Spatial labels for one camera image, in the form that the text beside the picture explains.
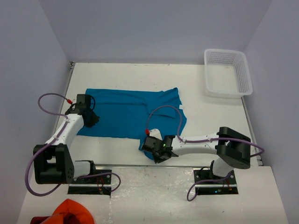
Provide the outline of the blue t shirt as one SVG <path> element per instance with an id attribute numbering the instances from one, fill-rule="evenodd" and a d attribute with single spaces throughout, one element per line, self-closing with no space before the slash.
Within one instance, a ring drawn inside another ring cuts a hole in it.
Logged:
<path id="1" fill-rule="evenodd" d="M 78 135 L 145 139 L 145 129 L 158 129 L 161 136 L 182 133 L 187 118 L 180 108 L 182 102 L 178 89 L 166 91 L 128 91 L 87 89 L 86 94 L 95 98 L 95 113 L 99 122 L 83 127 Z"/>

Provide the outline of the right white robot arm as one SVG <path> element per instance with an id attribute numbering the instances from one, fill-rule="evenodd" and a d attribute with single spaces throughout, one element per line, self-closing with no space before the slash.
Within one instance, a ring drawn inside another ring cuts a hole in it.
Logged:
<path id="1" fill-rule="evenodd" d="M 152 129 L 141 150 L 151 154 L 156 164 L 186 154 L 217 155 L 211 162 L 208 177 L 211 182 L 220 183 L 233 169 L 250 168 L 250 143 L 249 137 L 228 127 L 220 127 L 218 132 L 199 140 L 175 135 L 162 138 L 158 129 Z"/>

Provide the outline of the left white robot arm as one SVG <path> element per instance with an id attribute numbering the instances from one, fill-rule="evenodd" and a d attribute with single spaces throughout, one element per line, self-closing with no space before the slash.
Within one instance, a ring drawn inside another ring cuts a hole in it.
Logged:
<path id="1" fill-rule="evenodd" d="M 62 114 L 64 120 L 54 135 L 43 145 L 36 145 L 33 154 L 35 180 L 38 184 L 69 184 L 78 177 L 86 183 L 97 178 L 94 162 L 75 161 L 70 153 L 71 144 L 83 128 L 95 126 L 100 117 L 96 115 L 95 99 L 88 94 L 78 94 L 76 102 Z"/>

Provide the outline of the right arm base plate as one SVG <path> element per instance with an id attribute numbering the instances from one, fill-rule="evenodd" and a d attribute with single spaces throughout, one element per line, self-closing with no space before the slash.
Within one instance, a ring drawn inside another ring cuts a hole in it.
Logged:
<path id="1" fill-rule="evenodd" d="M 195 168 L 193 170 L 193 175 L 194 175 L 194 182 L 210 179 L 208 167 Z M 195 186 L 195 192 L 199 196 L 239 194 L 234 171 L 232 171 L 230 176 L 224 181 L 204 182 L 204 183 L 197 184 Z"/>

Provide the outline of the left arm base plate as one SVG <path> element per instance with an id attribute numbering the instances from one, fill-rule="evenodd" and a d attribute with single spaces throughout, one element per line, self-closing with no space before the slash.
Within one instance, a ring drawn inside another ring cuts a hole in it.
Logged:
<path id="1" fill-rule="evenodd" d="M 80 178 L 73 180 L 68 187 L 68 195 L 111 196 L 111 175 Z"/>

